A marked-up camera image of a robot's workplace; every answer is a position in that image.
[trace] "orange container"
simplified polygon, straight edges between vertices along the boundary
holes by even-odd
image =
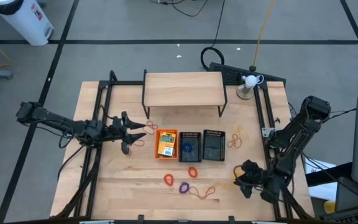
[[[164,157],[163,155],[158,154],[158,145],[160,143],[160,135],[163,132],[168,132],[172,134],[176,134],[175,143],[173,143],[174,155],[172,157]],[[176,129],[157,129],[155,130],[155,152],[154,156],[156,159],[178,159],[178,130]]]

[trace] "white container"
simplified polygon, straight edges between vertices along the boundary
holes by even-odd
[[[0,0],[0,15],[33,46],[47,44],[53,32],[35,0]]]

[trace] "purple rubber band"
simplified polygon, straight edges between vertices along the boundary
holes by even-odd
[[[183,186],[187,186],[186,190],[181,189]],[[189,191],[189,189],[190,189],[189,183],[183,182],[183,183],[181,183],[181,185],[179,187],[179,193],[185,194],[185,193],[187,193],[187,191]]]

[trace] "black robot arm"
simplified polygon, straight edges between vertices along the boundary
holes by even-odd
[[[145,133],[128,134],[128,128],[132,130],[145,125],[132,122],[125,111],[121,113],[121,118],[114,116],[112,125],[106,126],[100,120],[74,121],[49,112],[38,103],[23,102],[16,117],[22,124],[42,123],[57,129],[65,136],[75,137],[82,146],[86,147],[97,147],[105,141],[122,140],[121,150],[124,154],[129,153],[128,146],[146,135]]]
[[[252,189],[259,187],[262,189],[262,199],[276,203],[280,189],[288,193],[287,186],[293,177],[296,159],[320,130],[321,124],[327,121],[330,112],[331,107],[327,101],[309,96],[302,102],[298,115],[283,130],[271,131],[264,139],[264,144],[267,149],[278,149],[280,153],[272,160],[269,170],[261,169],[250,160],[241,165],[244,174],[239,176],[234,184],[240,186],[244,196],[249,198]]]

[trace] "gray floor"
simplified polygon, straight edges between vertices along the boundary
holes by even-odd
[[[49,0],[44,11],[59,39],[73,0]],[[226,1],[220,39],[257,39],[269,0]],[[358,25],[358,0],[347,1]],[[193,13],[202,1],[186,1],[178,8]],[[198,17],[189,18],[171,6],[147,0],[80,0],[68,33],[76,40],[212,39],[221,1],[210,0]],[[0,40],[22,37],[0,18]],[[264,39],[356,40],[339,1],[276,1]],[[108,78],[113,69],[120,80],[140,80],[150,72],[203,71],[200,52],[208,45],[65,45],[45,107],[72,117],[81,82]],[[255,45],[218,44],[226,64],[248,68]],[[24,142],[27,128],[15,113],[21,101],[37,101],[57,45],[31,47],[1,44],[11,58],[12,80],[0,80],[0,204]],[[207,61],[216,61],[206,53]],[[0,55],[0,64],[6,63]],[[315,95],[328,100],[333,110],[354,108],[358,96],[358,45],[262,45],[258,72],[287,79],[288,100],[299,109]],[[326,123],[305,152],[318,160],[343,164],[352,160],[354,113]],[[6,221],[47,218],[57,170],[64,150],[57,137],[36,131]]]

